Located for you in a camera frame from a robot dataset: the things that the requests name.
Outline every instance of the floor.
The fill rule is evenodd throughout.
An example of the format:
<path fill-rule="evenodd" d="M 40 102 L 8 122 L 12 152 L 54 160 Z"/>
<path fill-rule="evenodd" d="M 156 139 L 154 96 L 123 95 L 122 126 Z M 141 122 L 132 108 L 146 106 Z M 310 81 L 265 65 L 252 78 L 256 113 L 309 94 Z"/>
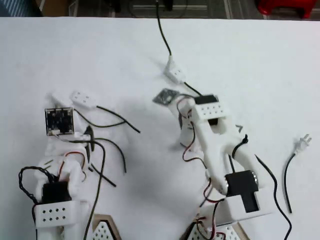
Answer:
<path fill-rule="evenodd" d="M 79 0 L 78 17 L 155 18 L 154 0 L 119 0 L 120 12 L 115 12 L 110 0 Z M 256 0 L 173 0 L 173 10 L 160 5 L 162 18 L 195 19 L 265 19 L 320 21 L 320 0 L 310 18 L 301 19 L 296 9 L 278 8 L 271 15 L 262 15 Z"/>

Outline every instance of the white plastic connector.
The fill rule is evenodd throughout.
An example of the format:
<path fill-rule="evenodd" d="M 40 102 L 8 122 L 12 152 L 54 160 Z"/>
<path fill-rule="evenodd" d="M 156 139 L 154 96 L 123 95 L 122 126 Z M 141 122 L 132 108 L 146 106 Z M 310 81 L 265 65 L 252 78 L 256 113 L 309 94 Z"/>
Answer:
<path fill-rule="evenodd" d="M 182 84 L 186 81 L 186 75 L 174 61 L 173 57 L 170 55 L 168 63 L 165 66 L 164 74 L 175 84 Z"/>
<path fill-rule="evenodd" d="M 51 94 L 53 103 L 61 108 L 70 108 L 73 106 L 73 102 L 59 91 L 54 91 Z"/>
<path fill-rule="evenodd" d="M 74 104 L 86 109 L 93 109 L 97 106 L 97 101 L 92 96 L 81 91 L 74 91 L 71 100 Z"/>
<path fill-rule="evenodd" d="M 298 155 L 300 152 L 305 150 L 309 146 L 311 140 L 312 138 L 309 137 L 309 134 L 306 134 L 303 138 L 301 137 L 299 142 L 295 146 L 294 154 Z"/>

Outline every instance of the black cable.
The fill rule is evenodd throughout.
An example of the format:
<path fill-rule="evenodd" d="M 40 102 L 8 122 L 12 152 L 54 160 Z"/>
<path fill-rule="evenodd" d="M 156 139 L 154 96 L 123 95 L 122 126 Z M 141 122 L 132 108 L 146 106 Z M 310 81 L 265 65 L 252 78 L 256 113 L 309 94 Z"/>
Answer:
<path fill-rule="evenodd" d="M 194 91 L 196 94 L 198 94 L 199 96 L 202 96 L 202 94 L 200 92 L 198 92 L 196 89 L 194 89 L 192 86 L 190 86 L 186 81 L 184 82 L 184 85 L 186 85 L 189 89 L 191 89 L 192 91 Z"/>
<path fill-rule="evenodd" d="M 230 165 L 231 165 L 231 168 L 232 168 L 232 172 L 235 173 L 236 171 L 235 171 L 234 163 L 232 162 L 232 158 L 231 158 L 230 155 L 228 155 L 228 156 L 229 156 L 229 162 L 230 162 Z"/>
<path fill-rule="evenodd" d="M 94 141 L 94 140 L 90 140 L 90 141 L 75 140 L 75 141 L 68 141 L 68 142 L 75 143 L 75 144 L 78 144 L 78 143 L 88 143 L 88 144 L 89 143 L 94 143 L 94 144 L 98 145 L 99 147 L 101 147 L 102 151 L 103 151 L 103 158 L 102 158 L 102 165 L 101 165 L 101 171 L 100 172 L 101 173 L 104 172 L 105 162 L 106 162 L 106 150 L 105 150 L 105 147 L 100 142 Z M 100 187 L 101 187 L 102 178 L 103 178 L 102 174 L 99 174 L 99 182 L 98 182 L 98 186 L 97 186 L 97 190 L 96 190 L 95 200 L 94 200 L 94 203 L 93 203 L 93 206 L 92 206 L 92 210 L 91 210 L 91 213 L 90 213 L 90 216 L 89 216 L 88 223 L 87 223 L 87 225 L 85 227 L 83 240 L 87 239 L 90 223 L 92 221 L 92 217 L 94 215 L 95 208 L 96 208 L 96 205 L 97 205 L 97 202 L 98 202 L 98 198 L 99 198 L 99 194 L 100 194 Z"/>
<path fill-rule="evenodd" d="M 161 27 L 161 23 L 160 23 L 160 16 L 159 16 L 159 2 L 158 2 L 158 0 L 155 0 L 155 10 L 156 10 L 156 18 L 158 20 L 159 30 L 160 30 L 162 39 L 166 45 L 166 48 L 169 51 L 169 55 L 172 56 L 171 49 L 170 49 L 169 44 L 165 38 L 164 32 L 162 31 L 162 27 Z"/>
<path fill-rule="evenodd" d="M 102 175 L 102 178 L 103 178 L 104 180 L 106 180 L 108 183 L 110 183 L 113 187 L 116 187 L 116 186 L 117 186 L 113 181 L 111 181 L 109 178 L 107 178 L 105 175 L 103 175 L 103 173 L 99 172 L 99 170 L 96 168 L 95 165 L 93 165 L 93 163 L 91 163 L 91 167 L 93 168 L 93 170 L 94 170 L 97 174 Z"/>
<path fill-rule="evenodd" d="M 34 204 L 32 207 L 32 210 L 31 210 L 34 226 L 36 226 L 36 214 L 35 214 L 35 207 L 36 206 L 37 206 L 37 204 Z M 35 227 L 35 240 L 38 240 L 38 229 L 36 227 Z"/>
<path fill-rule="evenodd" d="M 232 158 L 235 157 L 235 154 L 236 154 L 236 151 L 237 149 L 243 145 L 243 144 L 246 144 L 248 143 L 248 135 L 246 134 L 244 139 L 242 139 L 241 143 L 239 143 L 237 146 L 235 146 L 235 148 L 233 149 L 232 151 Z M 273 198 L 274 198 L 274 202 L 275 202 L 275 205 L 276 207 L 278 208 L 279 212 L 282 214 L 282 216 L 285 218 L 285 220 L 289 223 L 289 229 L 284 237 L 284 240 L 287 240 L 288 239 L 288 236 L 292 230 L 292 223 L 290 221 L 290 219 L 286 216 L 286 214 L 284 213 L 284 211 L 282 211 L 282 209 L 280 208 L 279 206 L 279 203 L 278 203 L 278 200 L 277 200 L 277 188 L 278 188 L 278 182 L 277 182 L 277 179 L 275 177 L 275 175 L 273 174 L 273 172 L 268 168 L 268 166 L 257 156 L 255 155 L 256 159 L 258 160 L 258 162 L 264 167 L 264 169 L 270 174 L 271 178 L 273 179 L 273 182 L 274 182 L 274 190 L 273 190 Z"/>
<path fill-rule="evenodd" d="M 270 174 L 271 178 L 274 181 L 273 198 L 274 198 L 275 205 L 278 208 L 279 212 L 282 214 L 282 216 L 285 218 L 285 220 L 289 223 L 289 229 L 284 237 L 284 240 L 287 240 L 288 236 L 292 230 L 292 224 L 291 224 L 291 221 L 289 220 L 289 218 L 285 215 L 284 211 L 282 211 L 282 209 L 279 206 L 279 203 L 277 200 L 277 188 L 278 188 L 277 179 L 276 179 L 275 175 L 272 173 L 272 171 L 267 167 L 267 165 L 257 155 L 255 155 L 255 157 L 258 160 L 258 162 L 264 167 L 264 169 Z"/>
<path fill-rule="evenodd" d="M 291 155 L 291 157 L 289 158 L 288 162 L 285 165 L 284 175 L 283 175 L 284 195 L 285 195 L 286 205 L 288 207 L 289 213 L 291 213 L 291 214 L 292 214 L 292 208 L 291 208 L 291 204 L 290 204 L 289 197 L 288 197 L 288 191 L 287 191 L 287 170 L 288 170 L 290 162 L 292 161 L 292 159 L 294 159 L 295 155 L 296 154 L 293 153 Z"/>
<path fill-rule="evenodd" d="M 125 155 L 122 152 L 121 148 L 114 141 L 111 141 L 110 139 L 107 139 L 107 138 L 98 137 L 98 138 L 95 138 L 95 140 L 104 140 L 106 142 L 109 142 L 109 143 L 113 144 L 119 150 L 121 157 L 122 157 L 124 173 L 126 174 L 127 173 L 126 158 L 125 158 Z"/>
<path fill-rule="evenodd" d="M 121 124 L 125 124 L 125 121 L 121 121 L 115 124 L 111 124 L 111 125 L 97 125 L 94 124 L 93 122 L 89 121 L 82 113 L 80 113 L 77 109 L 74 108 L 74 110 L 80 115 L 80 117 L 82 117 L 88 124 L 97 127 L 97 128 L 110 128 L 110 127 L 115 127 L 115 126 L 119 126 Z"/>
<path fill-rule="evenodd" d="M 235 158 L 235 154 L 236 154 L 236 151 L 238 150 L 238 148 L 240 148 L 243 144 L 247 144 L 248 143 L 248 135 L 246 134 L 244 139 L 242 139 L 242 141 L 234 147 L 233 151 L 232 151 L 232 158 L 234 159 Z"/>
<path fill-rule="evenodd" d="M 125 121 L 126 122 L 126 124 L 128 124 L 133 130 L 135 130 L 137 133 L 140 133 L 140 131 L 136 128 L 136 127 L 134 127 L 130 122 L 128 122 L 123 116 L 120 116 L 118 113 L 116 113 L 116 112 L 114 112 L 114 111 L 111 111 L 111 110 L 109 110 L 109 109 L 107 109 L 107 108 L 104 108 L 104 107 L 102 107 L 102 106 L 96 106 L 98 109 L 102 109 L 102 110 L 104 110 L 104 111 L 106 111 L 106 112 L 108 112 L 108 113 L 111 113 L 111 114 L 113 114 L 113 115 L 115 115 L 115 116 L 117 116 L 118 118 L 120 118 L 120 119 L 122 119 L 123 121 Z"/>
<path fill-rule="evenodd" d="M 186 15 L 188 4 L 189 4 L 188 0 L 185 0 L 185 8 L 184 8 L 183 12 L 181 13 L 181 15 L 179 16 L 180 19 Z"/>
<path fill-rule="evenodd" d="M 19 188 L 28 196 L 28 198 L 30 198 L 33 201 L 33 203 L 35 205 L 37 205 L 37 204 L 39 204 L 39 202 L 36 199 L 36 197 L 32 193 L 28 192 L 25 189 L 25 187 L 24 187 L 24 185 L 22 183 L 23 173 L 24 173 L 25 170 L 29 170 L 29 169 L 38 170 L 38 171 L 42 172 L 43 174 L 45 174 L 47 176 L 47 178 L 48 178 L 49 183 L 51 183 L 51 184 L 57 182 L 58 181 L 58 177 L 53 175 L 53 174 L 51 174 L 50 172 L 48 172 L 48 170 L 46 170 L 46 169 L 44 169 L 42 167 L 39 167 L 39 166 L 25 166 L 20 170 L 20 172 L 18 174 Z"/>

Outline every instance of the wire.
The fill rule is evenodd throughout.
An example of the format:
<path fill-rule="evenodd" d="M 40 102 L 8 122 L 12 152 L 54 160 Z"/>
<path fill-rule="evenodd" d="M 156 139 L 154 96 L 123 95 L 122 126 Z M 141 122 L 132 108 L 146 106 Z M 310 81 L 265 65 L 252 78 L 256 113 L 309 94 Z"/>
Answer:
<path fill-rule="evenodd" d="M 223 198 L 222 198 L 222 199 L 219 199 L 219 200 L 211 200 L 211 199 L 208 198 L 208 196 L 210 195 L 210 193 L 206 196 L 207 190 L 208 190 L 208 188 L 210 187 L 210 185 L 211 185 L 211 178 L 209 177 L 208 186 L 206 186 L 206 188 L 205 188 L 204 191 L 203 191 L 204 199 L 205 199 L 206 201 L 208 201 L 209 203 L 212 203 L 212 204 L 216 204 L 216 203 L 221 202 L 221 201 L 223 200 Z"/>
<path fill-rule="evenodd" d="M 267 165 L 257 156 L 255 155 L 256 159 L 258 160 L 258 162 L 264 167 L 264 169 L 270 174 L 272 180 L 274 181 L 274 190 L 273 190 L 273 198 L 274 198 L 274 202 L 276 207 L 278 208 L 279 212 L 282 214 L 282 216 L 285 218 L 285 220 L 288 222 L 289 224 L 289 229 L 284 237 L 284 240 L 288 239 L 288 236 L 292 230 L 292 223 L 289 220 L 289 218 L 285 215 L 284 211 L 282 211 L 282 209 L 279 206 L 278 200 L 277 200 L 277 188 L 278 188 L 278 182 L 277 179 L 275 177 L 275 175 L 272 173 L 272 171 L 267 167 Z"/>
<path fill-rule="evenodd" d="M 95 140 L 104 140 L 104 141 L 106 141 L 106 142 L 109 142 L 109 143 L 113 144 L 113 145 L 119 150 L 119 152 L 120 152 L 120 154 L 121 154 L 121 157 L 122 157 L 124 173 L 127 173 L 126 158 L 125 158 L 125 155 L 124 155 L 124 153 L 122 152 L 121 148 L 120 148 L 114 141 L 111 141 L 110 139 L 98 137 L 98 138 L 96 138 Z"/>
<path fill-rule="evenodd" d="M 229 156 L 229 162 L 230 162 L 230 165 L 231 165 L 231 168 L 232 168 L 232 172 L 235 173 L 236 171 L 235 171 L 234 163 L 232 162 L 232 158 L 231 158 L 230 155 L 228 155 L 228 156 Z"/>
<path fill-rule="evenodd" d="M 31 209 L 31 213 L 32 213 L 32 219 L 33 219 L 33 222 L 34 222 L 34 226 L 36 226 L 36 214 L 35 214 L 35 207 L 37 206 L 37 204 L 34 204 L 32 206 L 32 209 Z M 35 227 L 35 240 L 38 240 L 38 229 Z"/>
<path fill-rule="evenodd" d="M 224 199 L 220 199 L 215 205 L 214 205 L 214 208 L 213 208 L 213 213 L 212 213 L 212 232 L 211 232 L 211 237 L 210 237 L 210 240 L 213 240 L 215 238 L 215 235 L 216 235 L 216 223 L 215 223 L 215 215 L 216 215 L 216 210 L 217 210 L 217 207 L 218 207 L 218 204 L 220 202 L 224 201 Z"/>
<path fill-rule="evenodd" d="M 288 207 L 289 213 L 291 213 L 291 214 L 292 214 L 292 208 L 291 208 L 291 204 L 289 201 L 288 190 L 287 190 L 287 170 L 288 170 L 289 164 L 291 163 L 292 159 L 294 159 L 295 155 L 296 154 L 293 153 L 291 155 L 291 157 L 289 158 L 288 162 L 285 165 L 284 175 L 283 175 L 284 195 L 285 195 L 286 205 Z"/>
<path fill-rule="evenodd" d="M 80 152 L 80 151 L 70 151 L 70 152 L 67 152 L 64 156 L 67 157 L 67 156 L 70 155 L 70 154 L 80 154 L 80 155 L 83 156 L 82 164 L 81 164 L 81 165 L 82 165 L 82 166 L 81 166 L 81 169 L 84 169 L 85 162 L 86 162 L 86 157 L 85 157 L 85 155 L 84 155 L 82 152 Z"/>
<path fill-rule="evenodd" d="M 42 167 L 39 167 L 39 166 L 25 166 L 20 170 L 20 172 L 18 174 L 19 188 L 28 196 L 28 198 L 30 198 L 33 201 L 33 203 L 35 205 L 37 205 L 37 204 L 39 204 L 39 202 L 36 199 L 36 197 L 32 193 L 28 192 L 25 189 L 25 187 L 24 187 L 24 185 L 22 183 L 24 171 L 25 170 L 30 170 L 30 169 L 38 170 L 38 171 L 42 172 L 43 174 L 45 174 L 47 176 L 47 178 L 48 178 L 49 183 L 51 183 L 51 184 L 57 182 L 58 181 L 58 177 L 53 175 L 53 174 L 51 174 L 50 172 L 48 172 L 48 170 L 46 170 L 46 169 L 44 169 Z"/>
<path fill-rule="evenodd" d="M 101 173 L 96 167 L 95 165 L 91 164 L 91 167 L 93 168 L 94 171 L 96 171 L 97 174 L 102 175 L 102 178 L 104 180 L 106 180 L 108 183 L 110 183 L 113 187 L 116 187 L 117 185 L 112 182 L 109 178 L 107 178 L 105 175 L 103 175 L 103 173 Z"/>
<path fill-rule="evenodd" d="M 160 16 L 159 16 L 159 2 L 158 2 L 158 0 L 155 0 L 155 10 L 156 10 L 156 18 L 158 20 L 159 30 L 160 30 L 162 39 L 163 39 L 163 41 L 164 41 L 164 43 L 166 45 L 166 48 L 169 51 L 169 55 L 172 56 L 171 49 L 169 47 L 169 44 L 168 44 L 168 42 L 166 40 L 166 37 L 165 37 L 163 31 L 162 31 L 162 27 L 161 27 L 161 23 L 160 23 Z"/>
<path fill-rule="evenodd" d="M 104 172 L 104 168 L 105 168 L 105 162 L 106 162 L 106 149 L 105 147 L 98 141 L 95 141 L 95 140 L 88 140 L 88 141 L 84 141 L 84 140 L 74 140 L 74 141 L 68 141 L 70 143 L 75 143 L 75 144 L 78 144 L 78 143 L 94 143 L 96 145 L 98 145 L 99 147 L 102 148 L 102 151 L 103 151 L 103 158 L 102 158 L 102 165 L 101 165 L 101 173 Z M 91 213 L 90 213 L 90 216 L 89 216 L 89 220 L 88 220 L 88 223 L 85 227 L 85 232 L 84 232 L 84 236 L 83 236 L 83 240 L 86 240 L 87 239 L 87 235 L 88 235 L 88 231 L 89 231 L 89 227 L 90 227 L 90 223 L 92 221 L 92 217 L 94 215 L 94 212 L 95 212 L 95 208 L 96 208 L 96 205 L 97 205 L 97 202 L 98 202 L 98 198 L 99 198 L 99 194 L 100 194 L 100 188 L 101 188 L 101 182 L 102 182 L 102 174 L 99 174 L 99 181 L 98 181 L 98 186 L 97 186 L 97 190 L 96 190 L 96 195 L 95 195 L 95 199 L 94 199 L 94 202 L 93 202 L 93 206 L 92 206 L 92 209 L 91 209 Z"/>
<path fill-rule="evenodd" d="M 226 240 L 227 235 L 226 235 L 224 232 L 222 232 L 222 231 L 217 231 L 216 234 L 217 234 L 217 237 L 219 237 L 218 234 L 223 235 L 223 239 L 222 239 L 222 240 Z"/>
<path fill-rule="evenodd" d="M 114 111 L 111 111 L 107 108 L 104 108 L 102 106 L 96 106 L 98 109 L 102 109 L 108 113 L 111 113 L 115 116 L 117 116 L 118 118 L 122 119 L 124 122 L 126 122 L 126 124 L 128 124 L 133 130 L 135 130 L 138 134 L 140 133 L 140 130 L 138 130 L 136 127 L 134 127 L 130 122 L 128 122 L 123 116 L 120 116 L 118 113 L 114 112 Z"/>
<path fill-rule="evenodd" d="M 125 121 L 121 121 L 121 122 L 118 122 L 118 123 L 115 123 L 115 124 L 111 124 L 111 125 L 97 125 L 93 122 L 91 122 L 90 120 L 88 120 L 82 113 L 80 113 L 77 109 L 74 108 L 74 110 L 80 115 L 80 117 L 82 117 L 88 124 L 94 126 L 94 127 L 97 127 L 97 128 L 111 128 L 111 127 L 115 127 L 115 126 L 119 126 L 119 125 L 122 125 L 122 124 L 125 124 L 126 122 Z"/>
<path fill-rule="evenodd" d="M 199 96 L 202 96 L 202 94 L 197 91 L 196 89 L 194 89 L 192 86 L 190 86 L 186 81 L 184 82 L 184 85 L 186 85 L 189 89 L 191 89 L 192 91 L 194 91 L 196 94 L 198 94 Z"/>
<path fill-rule="evenodd" d="M 236 151 L 237 149 L 243 145 L 243 144 L 246 144 L 248 143 L 248 135 L 246 134 L 244 139 L 242 139 L 241 143 L 239 143 L 237 146 L 235 146 L 235 148 L 233 149 L 232 151 L 232 157 L 234 158 L 235 157 L 235 154 L 236 154 Z M 273 182 L 274 182 L 274 190 L 273 190 L 273 198 L 274 198 L 274 202 L 275 202 L 275 205 L 276 207 L 278 208 L 279 212 L 282 214 L 282 216 L 285 218 L 285 220 L 288 222 L 289 224 L 289 229 L 288 231 L 286 232 L 286 235 L 284 237 L 284 240 L 287 240 L 288 239 L 288 236 L 292 230 L 292 223 L 290 221 L 290 219 L 286 216 L 286 214 L 284 213 L 284 211 L 280 208 L 279 206 L 279 203 L 278 203 L 278 200 L 277 200 L 277 188 L 278 188 L 278 182 L 277 182 L 277 179 L 275 177 L 275 175 L 273 174 L 273 172 L 268 168 L 268 166 L 257 156 L 255 155 L 256 159 L 258 160 L 258 162 L 264 167 L 264 169 L 269 173 L 269 175 L 271 176 Z"/>
<path fill-rule="evenodd" d="M 246 134 L 244 136 L 244 138 L 242 139 L 242 141 L 234 147 L 233 151 L 232 151 L 232 158 L 234 159 L 235 158 L 235 155 L 236 155 L 236 151 L 238 150 L 238 148 L 240 148 L 243 144 L 247 144 L 248 143 L 248 135 Z"/>
<path fill-rule="evenodd" d="M 215 205 L 214 205 L 213 213 L 212 213 L 212 232 L 211 232 L 210 238 L 207 238 L 207 237 L 205 237 L 205 236 L 203 235 L 203 233 L 200 231 L 199 225 L 198 225 L 198 224 L 200 223 L 200 224 L 202 225 L 204 231 L 207 232 L 206 229 L 205 229 L 205 227 L 204 227 L 204 225 L 203 225 L 203 222 L 202 222 L 202 221 L 199 221 L 200 219 L 206 219 L 206 218 L 205 218 L 205 217 L 200 217 L 200 218 L 198 218 L 198 219 L 196 220 L 196 229 L 198 230 L 198 232 L 200 233 L 200 235 L 201 235 L 205 240 L 213 240 L 213 239 L 215 238 L 215 236 L 216 236 L 216 223 L 215 223 L 216 210 L 217 210 L 218 204 L 219 204 L 220 202 L 224 201 L 224 200 L 225 200 L 224 198 L 223 198 L 223 199 L 220 199 L 220 200 L 217 201 L 217 202 L 215 203 Z"/>
<path fill-rule="evenodd" d="M 180 19 L 186 15 L 188 5 L 189 5 L 188 0 L 185 0 L 185 8 L 184 8 L 183 12 L 181 13 L 181 15 L 179 16 Z"/>
<path fill-rule="evenodd" d="M 195 132 L 195 126 L 194 126 L 194 123 L 191 122 L 191 125 L 192 125 L 192 130 L 193 130 L 193 139 L 191 141 L 191 143 L 185 148 L 185 150 L 183 151 L 183 154 L 182 154 L 182 159 L 183 161 L 185 162 L 190 162 L 190 161 L 193 161 L 193 160 L 196 160 L 196 159 L 199 159 L 203 166 L 205 167 L 205 169 L 207 169 L 207 166 L 205 164 L 205 162 L 202 160 L 202 158 L 200 157 L 192 157 L 192 158 L 189 158 L 189 159 L 185 159 L 185 154 L 186 152 L 190 149 L 190 147 L 192 146 L 192 144 L 194 144 L 195 140 L 196 140 L 196 132 Z"/>

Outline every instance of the power cord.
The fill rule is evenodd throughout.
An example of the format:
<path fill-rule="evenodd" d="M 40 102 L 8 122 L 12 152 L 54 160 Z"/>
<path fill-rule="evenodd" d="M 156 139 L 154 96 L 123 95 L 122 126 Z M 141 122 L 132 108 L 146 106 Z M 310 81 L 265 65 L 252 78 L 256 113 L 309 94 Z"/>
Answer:
<path fill-rule="evenodd" d="M 102 107 L 102 106 L 99 106 L 97 105 L 96 106 L 98 109 L 101 109 L 101 110 L 104 110 L 108 113 L 111 113 L 115 116 L 117 116 L 118 118 L 122 119 L 126 124 L 128 124 L 133 130 L 135 130 L 138 134 L 141 133 L 140 130 L 138 130 L 136 127 L 134 127 L 130 122 L 128 122 L 128 120 L 126 120 L 123 116 L 119 115 L 118 113 L 114 112 L 114 111 L 111 111 L 105 107 Z"/>
<path fill-rule="evenodd" d="M 232 151 L 232 157 L 235 157 L 236 151 L 237 149 L 242 146 L 243 144 L 246 144 L 248 142 L 248 135 L 246 134 L 244 139 L 242 139 L 241 143 L 239 143 L 237 146 L 235 146 L 235 148 Z M 284 237 L 284 240 L 288 239 L 288 236 L 292 230 L 292 223 L 290 221 L 290 219 L 287 217 L 287 215 L 284 213 L 284 211 L 280 208 L 279 203 L 278 203 L 278 199 L 277 199 L 277 189 L 278 189 L 278 182 L 277 179 L 275 177 L 275 175 L 273 174 L 273 172 L 268 168 L 268 166 L 257 156 L 255 155 L 256 159 L 258 160 L 258 162 L 264 167 L 264 169 L 269 173 L 269 175 L 271 176 L 273 182 L 274 182 L 274 189 L 273 189 L 273 198 L 274 198 L 274 202 L 276 207 L 278 208 L 279 212 L 282 214 L 282 216 L 285 218 L 285 220 L 288 222 L 289 224 L 289 229 L 286 232 L 286 235 Z"/>
<path fill-rule="evenodd" d="M 95 141 L 95 140 L 88 140 L 88 141 L 84 141 L 84 140 L 74 140 L 74 141 L 68 141 L 67 142 L 69 143 L 74 143 L 74 144 L 83 144 L 83 143 L 87 143 L 87 144 L 91 144 L 91 143 L 94 143 L 96 145 L 98 145 L 99 147 L 102 148 L 102 151 L 103 151 L 103 158 L 102 158 L 102 165 L 101 165 L 101 170 L 100 172 L 103 173 L 104 172 L 104 168 L 105 168 L 105 162 L 106 162 L 106 149 L 105 147 L 98 141 Z M 95 199 L 94 199 L 94 202 L 93 202 L 93 206 L 92 206 L 92 209 L 91 209 L 91 213 L 90 213 L 90 216 L 89 216 L 89 219 L 88 219 L 88 223 L 85 227 L 85 231 L 84 231 L 84 236 L 83 236 L 83 240 L 86 240 L 87 239 L 87 235 L 88 235 L 88 231 L 89 231 L 89 227 L 90 227 L 90 223 L 92 221 L 92 218 L 93 218 L 93 215 L 94 215 L 94 212 L 95 212 L 95 208 L 96 208 L 96 205 L 97 205 L 97 202 L 98 202 L 98 198 L 99 198 L 99 194 L 100 194 L 100 188 L 101 188 L 101 182 L 102 182 L 102 174 L 99 174 L 99 181 L 98 181 L 98 186 L 97 186 L 97 190 L 96 190 L 96 195 L 95 195 Z"/>
<path fill-rule="evenodd" d="M 189 89 L 191 89 L 192 91 L 194 91 L 196 94 L 198 94 L 199 96 L 202 96 L 202 94 L 197 91 L 196 89 L 194 89 L 192 86 L 190 86 L 186 81 L 184 82 L 184 85 L 186 85 Z"/>
<path fill-rule="evenodd" d="M 289 237 L 289 234 L 292 230 L 292 223 L 289 220 L 289 218 L 286 216 L 286 214 L 284 213 L 284 211 L 282 211 L 282 209 L 279 206 L 278 200 L 277 200 L 277 188 L 278 188 L 278 182 L 277 179 L 275 177 L 275 175 L 273 174 L 273 172 L 268 168 L 268 166 L 257 156 L 255 155 L 256 159 L 258 160 L 258 162 L 264 167 L 264 169 L 270 174 L 273 182 L 274 182 L 274 190 L 273 190 L 273 198 L 274 198 L 274 202 L 276 207 L 278 208 L 279 212 L 282 214 L 282 216 L 285 218 L 285 220 L 288 222 L 289 224 L 289 229 L 286 232 L 286 235 L 284 237 L 284 240 L 287 240 Z"/>
<path fill-rule="evenodd" d="M 156 18 L 158 20 L 158 26 L 159 26 L 159 30 L 160 30 L 162 39 L 166 45 L 166 48 L 168 49 L 169 55 L 172 56 L 171 49 L 170 49 L 169 44 L 166 40 L 164 32 L 162 31 L 162 27 L 161 27 L 161 23 L 160 23 L 160 16 L 159 16 L 159 1 L 158 0 L 155 0 L 155 10 L 156 10 Z"/>
<path fill-rule="evenodd" d="M 87 119 L 81 112 L 79 112 L 77 109 L 74 108 L 74 110 L 79 114 L 80 117 L 82 117 L 88 124 L 96 127 L 96 128 L 111 128 L 111 127 L 115 127 L 115 126 L 119 126 L 119 125 L 122 125 L 122 124 L 125 124 L 126 122 L 125 121 L 121 121 L 121 122 L 118 122 L 118 123 L 115 123 L 115 124 L 111 124 L 111 125 L 97 125 L 93 122 L 91 122 L 89 119 Z"/>
<path fill-rule="evenodd" d="M 114 141 L 111 141 L 110 139 L 107 139 L 107 138 L 98 137 L 98 138 L 95 138 L 95 140 L 104 140 L 106 142 L 109 142 L 109 143 L 113 144 L 119 150 L 121 157 L 122 157 L 124 173 L 126 174 L 127 173 L 126 158 L 125 158 L 124 152 L 121 150 L 121 148 Z"/>
<path fill-rule="evenodd" d="M 137 133 L 141 133 L 140 130 L 138 130 L 136 127 L 134 127 L 128 120 L 126 120 L 123 116 L 119 115 L 118 113 L 111 111 L 110 109 L 107 109 L 105 107 L 96 106 L 98 109 L 101 109 L 103 111 L 106 111 L 112 115 L 117 116 L 118 118 L 122 119 L 123 121 L 115 123 L 115 124 L 111 124 L 111 125 L 97 125 L 91 121 L 89 121 L 81 112 L 79 112 L 77 109 L 74 109 L 79 115 L 80 117 L 82 117 L 87 123 L 89 123 L 90 125 L 97 127 L 97 128 L 110 128 L 110 127 L 115 127 L 115 126 L 119 126 L 121 124 L 128 124 L 133 130 L 135 130 Z"/>
<path fill-rule="evenodd" d="M 104 180 L 106 180 L 108 183 L 110 183 L 113 187 L 116 187 L 116 186 L 117 186 L 113 181 L 111 181 L 109 178 L 107 178 L 105 175 L 103 175 L 103 173 L 100 172 L 100 171 L 96 168 L 96 166 L 93 165 L 92 163 L 91 163 L 91 167 L 92 167 L 93 169 L 89 169 L 90 171 L 93 171 L 93 170 L 94 170 L 97 174 L 101 175 L 102 178 L 103 178 Z"/>
<path fill-rule="evenodd" d="M 303 150 L 305 150 L 309 146 L 309 143 L 310 143 L 311 140 L 312 140 L 312 138 L 309 137 L 309 134 L 306 134 L 303 138 L 300 138 L 299 142 L 295 146 L 295 150 L 294 150 L 293 154 L 290 156 L 290 158 L 287 161 L 287 163 L 285 165 L 285 168 L 284 168 L 284 174 L 283 174 L 284 196 L 285 196 L 286 205 L 288 207 L 289 213 L 291 213 L 291 214 L 292 214 L 292 208 L 291 208 L 291 204 L 290 204 L 290 201 L 289 201 L 288 190 L 287 190 L 287 171 L 288 171 L 288 167 L 289 167 L 289 164 L 291 163 L 292 159 L 294 159 L 294 157 L 296 155 L 298 155 L 300 152 L 302 152 Z"/>

